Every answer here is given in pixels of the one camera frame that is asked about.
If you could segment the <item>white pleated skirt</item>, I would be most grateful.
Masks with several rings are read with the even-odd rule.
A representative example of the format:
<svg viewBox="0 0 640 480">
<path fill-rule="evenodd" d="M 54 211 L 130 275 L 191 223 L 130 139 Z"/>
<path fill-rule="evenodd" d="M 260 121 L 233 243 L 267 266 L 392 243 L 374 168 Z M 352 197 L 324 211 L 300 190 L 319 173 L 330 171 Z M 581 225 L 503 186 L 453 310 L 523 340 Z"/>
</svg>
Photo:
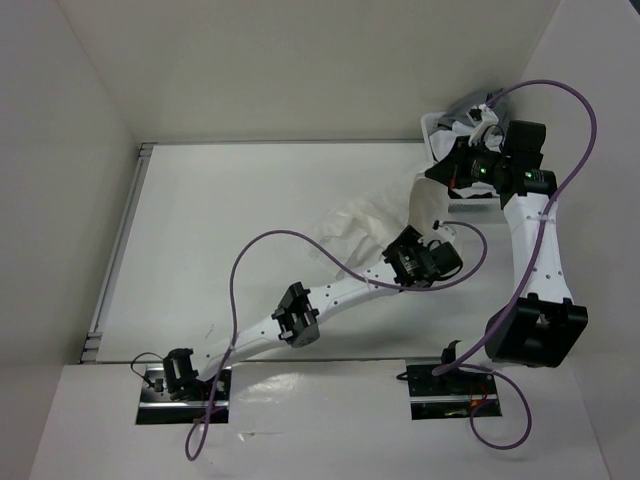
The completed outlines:
<svg viewBox="0 0 640 480">
<path fill-rule="evenodd" d="M 324 214 L 306 235 L 354 271 L 377 263 L 407 226 L 437 238 L 436 221 L 450 218 L 448 190 L 421 174 L 404 176 Z"/>
</svg>

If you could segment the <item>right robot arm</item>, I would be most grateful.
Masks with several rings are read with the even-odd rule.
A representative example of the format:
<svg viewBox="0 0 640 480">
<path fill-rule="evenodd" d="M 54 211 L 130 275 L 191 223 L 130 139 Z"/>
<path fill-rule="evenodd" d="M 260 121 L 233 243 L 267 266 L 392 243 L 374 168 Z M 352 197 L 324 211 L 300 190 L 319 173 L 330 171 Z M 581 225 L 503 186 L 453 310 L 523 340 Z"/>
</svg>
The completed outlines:
<svg viewBox="0 0 640 480">
<path fill-rule="evenodd" d="M 439 384 L 459 393 L 473 380 L 468 363 L 556 368 L 588 324 L 586 307 L 567 286 L 557 238 L 557 200 L 562 187 L 541 167 L 546 128 L 513 121 L 497 146 L 488 146 L 498 125 L 484 120 L 426 173 L 452 190 L 491 187 L 509 228 L 514 292 L 469 349 L 436 369 Z"/>
</svg>

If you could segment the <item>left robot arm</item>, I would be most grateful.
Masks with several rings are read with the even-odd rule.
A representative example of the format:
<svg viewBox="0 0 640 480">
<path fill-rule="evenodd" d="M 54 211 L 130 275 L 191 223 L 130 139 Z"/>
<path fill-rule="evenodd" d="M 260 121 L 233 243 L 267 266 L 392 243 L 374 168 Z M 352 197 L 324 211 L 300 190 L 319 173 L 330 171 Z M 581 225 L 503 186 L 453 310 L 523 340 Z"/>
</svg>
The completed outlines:
<svg viewBox="0 0 640 480">
<path fill-rule="evenodd" d="M 402 291 L 429 291 L 463 267 L 463 260 L 449 242 L 425 244 L 411 226 L 406 227 L 381 254 L 381 259 L 362 272 L 345 265 L 346 276 L 334 283 L 307 288 L 291 284 L 271 313 L 251 328 L 238 327 L 234 281 L 244 247 L 232 264 L 229 279 L 232 328 L 230 339 L 203 351 L 171 350 L 163 359 L 163 387 L 173 401 L 198 401 L 215 388 L 216 378 L 227 365 L 284 346 L 305 347 L 320 337 L 320 325 L 362 303 Z"/>
</svg>

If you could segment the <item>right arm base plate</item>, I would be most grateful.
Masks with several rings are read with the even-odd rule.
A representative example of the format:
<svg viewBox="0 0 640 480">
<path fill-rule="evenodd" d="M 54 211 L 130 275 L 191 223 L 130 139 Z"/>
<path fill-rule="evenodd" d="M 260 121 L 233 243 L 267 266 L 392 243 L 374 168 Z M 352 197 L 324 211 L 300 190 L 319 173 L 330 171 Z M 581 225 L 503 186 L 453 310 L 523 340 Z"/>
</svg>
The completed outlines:
<svg viewBox="0 0 640 480">
<path fill-rule="evenodd" d="M 435 363 L 409 363 L 396 375 L 407 385 L 411 418 L 418 420 L 500 417 L 495 380 L 491 374 L 457 370 L 434 376 Z"/>
</svg>

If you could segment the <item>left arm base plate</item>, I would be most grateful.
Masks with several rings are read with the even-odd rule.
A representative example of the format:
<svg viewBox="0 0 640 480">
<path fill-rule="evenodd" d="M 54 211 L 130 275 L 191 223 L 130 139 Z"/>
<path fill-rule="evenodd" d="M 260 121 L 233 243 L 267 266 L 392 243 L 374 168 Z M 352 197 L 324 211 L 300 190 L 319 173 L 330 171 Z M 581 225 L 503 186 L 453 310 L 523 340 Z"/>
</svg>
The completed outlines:
<svg viewBox="0 0 640 480">
<path fill-rule="evenodd" d="M 164 371 L 160 366 L 149 366 L 145 376 L 152 383 L 142 384 L 136 421 L 137 425 L 192 424 L 205 414 L 209 394 L 199 400 L 172 400 L 166 387 Z M 222 372 L 215 393 L 214 408 L 210 417 L 213 424 L 226 424 L 229 418 L 231 369 Z"/>
</svg>

